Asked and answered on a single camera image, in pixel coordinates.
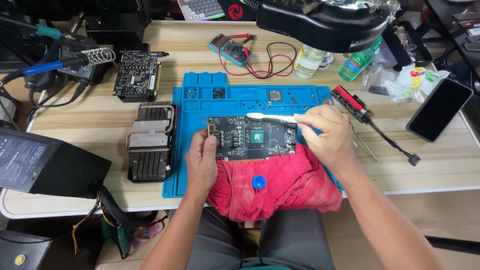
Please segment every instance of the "digital multimeter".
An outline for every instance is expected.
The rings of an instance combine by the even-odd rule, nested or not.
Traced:
[[[210,41],[208,47],[218,54],[218,43],[223,37],[225,37],[224,34],[216,36],[212,41]],[[222,44],[220,44],[220,55],[227,58],[235,65],[242,67],[245,62],[242,60],[239,52],[245,54],[245,48],[230,38],[224,38],[222,40]],[[251,55],[252,52],[248,51],[248,57],[251,57]]]

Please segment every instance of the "person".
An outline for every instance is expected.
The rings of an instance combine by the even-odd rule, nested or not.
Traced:
[[[310,150],[343,185],[360,227],[386,270],[441,270],[432,246],[380,192],[355,157],[346,114],[321,105],[295,120]],[[317,135],[311,126],[324,133]],[[141,270],[333,270],[320,212],[276,211],[262,221],[257,256],[243,258],[238,225],[204,202],[217,175],[216,138],[195,133],[185,155],[188,186]]]

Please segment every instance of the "metal coil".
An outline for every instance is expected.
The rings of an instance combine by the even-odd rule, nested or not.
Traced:
[[[109,48],[89,49],[80,52],[88,58],[88,65],[98,65],[115,60],[115,53]]]

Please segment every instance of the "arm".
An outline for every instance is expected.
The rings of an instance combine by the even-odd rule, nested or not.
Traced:
[[[216,138],[207,129],[195,133],[185,155],[188,184],[179,208],[140,270],[185,270],[205,200],[216,180]]]
[[[432,246],[367,176],[355,157],[348,116],[322,105],[295,115],[309,148],[342,184],[360,227],[387,270],[441,270]],[[317,135],[310,125],[321,129]]]

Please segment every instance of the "green bottle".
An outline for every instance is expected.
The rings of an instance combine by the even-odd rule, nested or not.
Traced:
[[[378,53],[378,45],[382,42],[382,36],[368,49],[350,54],[348,59],[338,70],[338,74],[347,82],[353,81],[369,64]]]

